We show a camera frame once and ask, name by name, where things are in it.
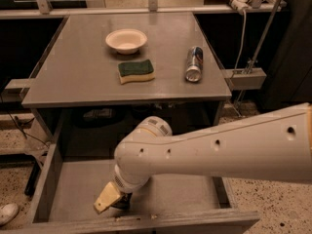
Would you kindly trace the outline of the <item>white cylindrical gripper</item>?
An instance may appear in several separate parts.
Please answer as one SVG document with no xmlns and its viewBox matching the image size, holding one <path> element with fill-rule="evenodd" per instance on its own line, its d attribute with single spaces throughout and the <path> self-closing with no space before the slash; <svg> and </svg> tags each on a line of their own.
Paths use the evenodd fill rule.
<svg viewBox="0 0 312 234">
<path fill-rule="evenodd" d="M 133 193 L 142 188 L 147 181 L 149 181 L 148 176 L 140 177 L 137 175 L 128 175 L 116 165 L 114 167 L 113 181 L 109 181 L 104 186 L 94 202 L 96 212 L 101 214 L 106 211 L 113 204 L 122 199 L 124 196 L 123 193 Z"/>
</svg>

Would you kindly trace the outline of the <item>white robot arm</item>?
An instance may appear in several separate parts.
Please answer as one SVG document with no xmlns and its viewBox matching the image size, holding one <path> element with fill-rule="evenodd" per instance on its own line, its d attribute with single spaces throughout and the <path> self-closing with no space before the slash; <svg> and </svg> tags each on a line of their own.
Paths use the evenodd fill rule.
<svg viewBox="0 0 312 234">
<path fill-rule="evenodd" d="M 95 210 L 106 211 L 155 175 L 308 180 L 311 132 L 309 103 L 178 136 L 165 120 L 148 117 L 116 146 L 113 177 Z"/>
</svg>

